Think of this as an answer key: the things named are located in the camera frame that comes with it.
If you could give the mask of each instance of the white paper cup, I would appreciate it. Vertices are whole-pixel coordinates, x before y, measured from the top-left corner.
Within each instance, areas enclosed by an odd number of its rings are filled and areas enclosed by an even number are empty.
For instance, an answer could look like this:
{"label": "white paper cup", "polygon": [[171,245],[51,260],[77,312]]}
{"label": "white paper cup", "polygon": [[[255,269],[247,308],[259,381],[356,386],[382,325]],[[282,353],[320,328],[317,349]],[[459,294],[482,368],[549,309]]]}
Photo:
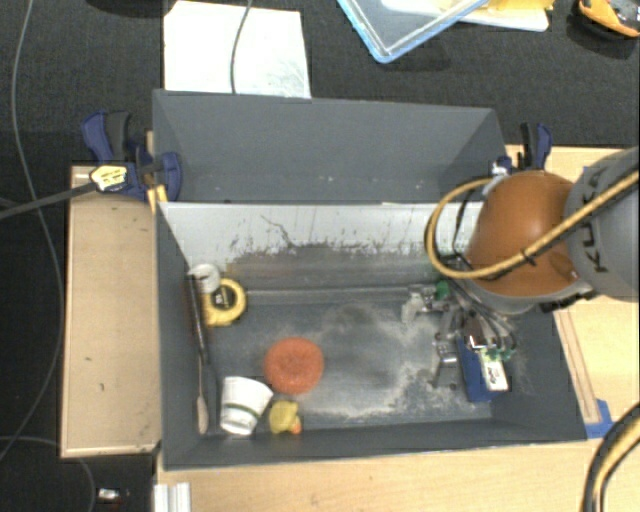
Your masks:
{"label": "white paper cup", "polygon": [[220,288],[220,271],[213,265],[202,263],[191,267],[189,275],[198,280],[200,293],[213,293]]}
{"label": "white paper cup", "polygon": [[273,392],[262,382],[227,377],[222,387],[220,427],[231,434],[248,436],[256,428]]}

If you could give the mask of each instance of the orange ball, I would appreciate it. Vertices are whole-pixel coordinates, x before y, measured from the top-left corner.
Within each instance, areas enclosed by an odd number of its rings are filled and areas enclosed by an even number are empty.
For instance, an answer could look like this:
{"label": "orange ball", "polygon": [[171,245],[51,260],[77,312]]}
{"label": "orange ball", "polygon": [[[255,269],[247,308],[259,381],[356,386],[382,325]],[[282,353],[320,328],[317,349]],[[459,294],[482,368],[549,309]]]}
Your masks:
{"label": "orange ball", "polygon": [[284,338],[264,358],[264,376],[274,390],[288,395],[311,391],[322,377],[320,347],[306,338]]}

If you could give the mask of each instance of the wooden table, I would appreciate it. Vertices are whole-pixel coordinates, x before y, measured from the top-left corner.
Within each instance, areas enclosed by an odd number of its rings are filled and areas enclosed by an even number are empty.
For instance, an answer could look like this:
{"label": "wooden table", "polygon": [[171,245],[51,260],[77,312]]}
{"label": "wooden table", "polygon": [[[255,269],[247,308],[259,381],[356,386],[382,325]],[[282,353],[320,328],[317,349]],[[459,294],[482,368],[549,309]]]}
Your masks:
{"label": "wooden table", "polygon": [[[575,180],[609,153],[555,148],[547,168]],[[160,439],[151,216],[140,203],[96,196],[71,205],[63,456],[149,451]],[[595,395],[618,418],[638,401],[638,305],[598,298],[572,306],[567,320]],[[169,473],[159,464],[158,481],[190,482],[194,512],[571,511],[597,445]],[[634,453],[609,486],[608,510],[638,507],[639,476]]]}

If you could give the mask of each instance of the black cable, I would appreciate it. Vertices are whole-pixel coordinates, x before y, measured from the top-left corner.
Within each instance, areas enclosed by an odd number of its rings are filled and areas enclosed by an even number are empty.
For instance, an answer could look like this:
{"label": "black cable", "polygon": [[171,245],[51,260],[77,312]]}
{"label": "black cable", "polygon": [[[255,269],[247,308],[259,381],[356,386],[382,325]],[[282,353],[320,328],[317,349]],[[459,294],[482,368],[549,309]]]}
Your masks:
{"label": "black cable", "polygon": [[[20,63],[20,55],[22,53],[22,46],[24,44],[25,34],[27,32],[27,27],[29,25],[31,12],[33,10],[33,3],[34,3],[34,0],[29,0],[29,4],[27,6],[27,12],[25,14],[24,22],[22,24],[22,30],[20,32],[20,39],[18,41],[18,47],[16,50],[16,57],[13,63],[13,73],[11,76],[11,120],[13,125],[13,132],[15,136],[16,149],[18,150],[18,156],[20,157],[22,170],[24,172],[25,180],[29,188],[29,193],[31,194],[32,200],[37,201],[38,196],[33,186],[33,180],[31,179],[31,172],[29,171],[29,166],[27,164],[27,160],[24,154],[24,149],[22,147],[22,142],[20,140],[20,130],[18,128],[18,116],[17,116],[17,106],[16,106],[18,68]],[[27,414],[25,415],[22,422],[16,429],[15,433],[9,438],[9,441],[7,442],[7,445],[5,446],[4,450],[0,452],[0,463],[2,463],[4,458],[7,456],[7,453],[9,453],[9,450],[11,450],[11,447],[14,445],[14,443],[19,439],[21,439],[22,432],[24,431],[25,427],[33,417],[33,414],[38,408],[38,405],[40,405],[40,402],[42,401],[42,397],[44,396],[49,386],[49,383],[51,382],[53,374],[55,372],[55,369],[58,363],[58,358],[60,356],[60,351],[62,349],[62,341],[63,341],[63,334],[64,334],[64,330],[63,330],[64,329],[64,284],[62,281],[62,271],[60,269],[60,262],[58,261],[58,255],[56,254],[56,249],[53,244],[53,240],[51,238],[51,232],[49,231],[49,226],[47,225],[47,222],[44,218],[42,210],[38,209],[37,211],[38,211],[38,217],[40,219],[40,225],[42,226],[47,247],[49,249],[49,254],[51,256],[51,262],[53,264],[56,287],[58,292],[57,295],[58,295],[58,304],[59,304],[59,308],[58,308],[59,309],[59,317],[58,317],[59,325],[58,325],[57,341],[53,351],[53,356],[51,357],[51,364],[49,365],[49,369],[42,383],[40,391],[38,392],[35,400],[33,401],[33,404],[29,408]]]}
{"label": "black cable", "polygon": [[[11,436],[0,436],[0,441],[13,441]],[[21,436],[18,441],[25,443],[35,443],[42,444],[45,446],[52,446],[53,448],[59,448],[58,443],[52,441],[50,439],[44,439],[42,437],[35,436]],[[91,468],[87,465],[87,463],[82,459],[77,459],[78,464],[82,467],[84,472],[87,475],[87,479],[89,481],[89,507],[87,508],[87,512],[92,512],[96,505],[96,482],[93,477],[93,473],[91,472]]]}
{"label": "black cable", "polygon": [[50,206],[55,203],[59,203],[61,201],[67,201],[71,198],[81,196],[83,194],[87,194],[88,192],[95,192],[96,185],[95,183],[85,183],[79,187],[74,187],[69,190],[65,190],[63,192],[59,192],[57,194],[53,194],[51,196],[43,197],[41,199],[33,200],[28,203],[19,204],[8,210],[4,210],[0,212],[0,221],[4,219],[8,219],[9,217],[13,217],[14,215],[19,215],[21,213],[27,213],[31,210],[40,209],[44,206]]}
{"label": "black cable", "polygon": [[603,437],[600,446],[593,456],[589,471],[587,472],[587,482],[585,484],[584,495],[582,498],[582,512],[593,512],[594,510],[597,510],[599,503],[594,503],[593,500],[595,491],[594,487],[596,478],[602,468],[602,464],[605,461],[607,454],[611,451],[611,448],[624,434],[628,425],[632,424],[631,420],[638,416],[640,416],[640,403],[637,403],[629,411],[627,411]]}
{"label": "black cable", "polygon": [[638,445],[640,445],[640,439],[638,441],[636,441],[633,444],[633,446],[631,446],[622,455],[622,457],[620,457],[617,460],[617,462],[613,465],[613,467],[611,468],[611,470],[609,471],[609,473],[605,477],[604,481],[602,482],[602,489],[600,490],[600,510],[604,510],[604,506],[605,506],[604,498],[605,498],[605,494],[607,493],[607,487],[609,486],[609,481],[611,480],[611,477],[617,471],[617,469],[620,467],[620,465],[624,462],[624,460],[631,454],[631,452],[633,452],[638,447]]}
{"label": "black cable", "polygon": [[253,0],[247,0],[247,6],[244,9],[244,13],[242,14],[242,19],[240,20],[240,25],[238,25],[238,31],[236,32],[236,38],[233,41],[233,49],[231,50],[231,63],[229,65],[229,81],[231,82],[231,93],[238,94],[236,89],[236,52],[238,51],[238,42],[240,41],[240,35],[242,34],[242,29],[244,28],[244,24],[247,21],[247,16],[249,16],[249,11],[253,6]]}

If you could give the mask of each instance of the white paper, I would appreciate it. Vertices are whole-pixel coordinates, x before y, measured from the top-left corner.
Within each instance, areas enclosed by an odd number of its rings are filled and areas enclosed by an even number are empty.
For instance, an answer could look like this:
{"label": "white paper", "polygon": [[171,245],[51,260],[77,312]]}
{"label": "white paper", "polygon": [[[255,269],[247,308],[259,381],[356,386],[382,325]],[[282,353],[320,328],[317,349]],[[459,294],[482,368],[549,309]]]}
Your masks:
{"label": "white paper", "polygon": [[[231,92],[233,42],[244,7],[180,0],[164,18],[164,86]],[[300,13],[252,8],[236,51],[236,91],[310,98]]]}

